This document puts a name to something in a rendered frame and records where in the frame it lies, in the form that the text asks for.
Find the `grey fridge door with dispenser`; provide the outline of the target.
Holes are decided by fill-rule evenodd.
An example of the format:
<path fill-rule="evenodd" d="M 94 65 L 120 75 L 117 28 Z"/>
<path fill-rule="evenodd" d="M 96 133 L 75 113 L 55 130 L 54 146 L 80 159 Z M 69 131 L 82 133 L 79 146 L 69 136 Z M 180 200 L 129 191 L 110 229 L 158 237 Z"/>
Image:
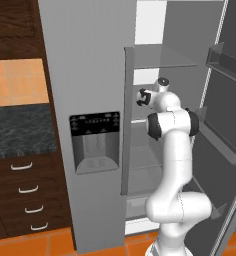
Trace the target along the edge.
<path fill-rule="evenodd" d="M 123 245 L 121 195 L 125 47 L 134 45 L 137 0 L 38 0 L 80 253 Z M 120 114 L 117 133 L 71 135 L 72 115 Z"/>

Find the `dark wood wall cupboard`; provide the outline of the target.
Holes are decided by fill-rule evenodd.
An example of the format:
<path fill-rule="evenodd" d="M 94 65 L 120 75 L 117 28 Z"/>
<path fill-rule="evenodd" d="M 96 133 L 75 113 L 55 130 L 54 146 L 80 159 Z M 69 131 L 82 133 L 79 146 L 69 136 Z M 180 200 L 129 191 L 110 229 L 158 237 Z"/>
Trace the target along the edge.
<path fill-rule="evenodd" d="M 43 56 L 38 0 L 0 0 L 0 60 Z"/>

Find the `grey fridge door bin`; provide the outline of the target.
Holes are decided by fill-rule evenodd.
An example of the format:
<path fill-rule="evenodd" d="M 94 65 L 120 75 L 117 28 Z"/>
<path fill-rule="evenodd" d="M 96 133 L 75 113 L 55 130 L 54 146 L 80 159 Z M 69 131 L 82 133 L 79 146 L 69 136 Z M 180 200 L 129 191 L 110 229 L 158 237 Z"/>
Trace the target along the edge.
<path fill-rule="evenodd" d="M 236 165 L 236 147 L 206 120 L 207 107 L 195 111 L 199 130 L 217 151 L 232 165 Z"/>
<path fill-rule="evenodd" d="M 212 68 L 224 69 L 236 75 L 236 57 L 223 51 L 224 43 L 219 43 L 209 48 L 206 65 Z"/>

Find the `dark wood drawer front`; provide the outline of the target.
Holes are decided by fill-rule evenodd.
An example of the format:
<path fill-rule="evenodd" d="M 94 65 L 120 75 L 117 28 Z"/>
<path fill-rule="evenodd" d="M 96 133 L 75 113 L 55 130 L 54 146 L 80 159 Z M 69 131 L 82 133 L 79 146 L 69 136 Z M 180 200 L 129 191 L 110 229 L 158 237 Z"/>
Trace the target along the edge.
<path fill-rule="evenodd" d="M 20 194 L 18 188 L 22 190 L 32 189 L 39 186 L 38 191 L 29 194 Z M 39 179 L 29 179 L 24 181 L 0 183 L 0 200 L 26 200 L 28 198 L 40 198 L 49 195 L 56 195 L 63 192 L 63 185 L 54 178 L 43 177 Z"/>
<path fill-rule="evenodd" d="M 41 212 L 26 214 L 24 208 L 37 209 L 44 205 Z M 0 216 L 3 219 L 26 219 L 33 217 L 63 216 L 67 214 L 67 207 L 58 198 L 31 199 L 25 201 L 0 201 Z"/>
<path fill-rule="evenodd" d="M 12 171 L 10 166 L 24 166 L 33 162 L 30 169 Z M 24 157 L 6 158 L 0 160 L 0 180 L 26 180 L 41 176 L 52 177 L 56 173 L 55 160 L 51 154 L 29 155 Z"/>
<path fill-rule="evenodd" d="M 31 231 L 30 225 L 42 226 L 46 222 L 49 223 L 45 230 Z M 28 219 L 20 219 L 15 221 L 0 223 L 0 239 L 7 237 L 16 237 L 21 235 L 33 234 L 38 232 L 45 232 L 70 226 L 70 222 L 63 216 L 49 216 L 49 217 L 33 217 Z"/>

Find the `grey fridge body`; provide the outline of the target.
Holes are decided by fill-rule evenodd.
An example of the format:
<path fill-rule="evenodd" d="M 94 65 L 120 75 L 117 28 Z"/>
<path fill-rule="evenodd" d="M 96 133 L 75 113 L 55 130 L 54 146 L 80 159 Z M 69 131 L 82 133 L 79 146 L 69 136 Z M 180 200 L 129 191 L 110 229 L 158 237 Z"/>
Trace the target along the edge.
<path fill-rule="evenodd" d="M 151 113 L 136 105 L 136 92 L 144 87 L 152 89 L 159 76 L 168 78 L 172 90 L 178 94 L 184 107 L 192 110 L 202 106 L 210 70 L 205 66 L 209 47 L 218 42 L 222 28 L 224 0 L 157 0 L 140 1 L 139 11 L 153 13 L 156 7 L 166 8 L 163 26 L 154 25 L 150 35 L 161 36 L 157 41 L 147 36 L 137 39 L 136 45 L 163 44 L 190 58 L 194 67 L 136 69 L 133 79 L 132 121 L 143 120 Z M 125 233 L 143 233 L 158 228 L 146 218 L 144 203 L 161 178 L 161 166 L 133 169 L 130 166 L 128 180 Z"/>

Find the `grey fridge door with bins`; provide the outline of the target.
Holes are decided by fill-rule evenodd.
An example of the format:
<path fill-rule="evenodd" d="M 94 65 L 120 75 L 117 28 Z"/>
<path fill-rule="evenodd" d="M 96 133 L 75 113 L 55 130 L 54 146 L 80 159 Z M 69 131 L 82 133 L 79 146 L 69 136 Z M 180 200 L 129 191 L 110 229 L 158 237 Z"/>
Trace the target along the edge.
<path fill-rule="evenodd" d="M 236 0 L 228 0 L 219 37 L 223 51 L 236 57 Z M 202 107 L 206 120 L 236 147 L 236 75 L 211 68 Z M 194 256 L 222 256 L 236 229 L 236 165 L 230 164 L 203 136 L 193 147 L 193 180 L 188 188 L 205 193 L 212 203 L 212 215 L 197 224 L 185 243 Z"/>

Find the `glass fridge shelf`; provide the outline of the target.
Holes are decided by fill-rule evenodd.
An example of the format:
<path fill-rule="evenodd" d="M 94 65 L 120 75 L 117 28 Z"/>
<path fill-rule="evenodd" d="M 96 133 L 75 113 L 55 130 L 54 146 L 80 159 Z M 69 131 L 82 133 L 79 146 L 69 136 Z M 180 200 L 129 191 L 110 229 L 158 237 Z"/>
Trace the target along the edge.
<path fill-rule="evenodd" d="M 136 69 L 196 66 L 193 60 L 163 44 L 136 45 L 134 49 Z"/>
<path fill-rule="evenodd" d="M 133 169 L 161 166 L 162 149 L 163 140 L 151 138 L 143 120 L 131 124 L 130 166 Z"/>

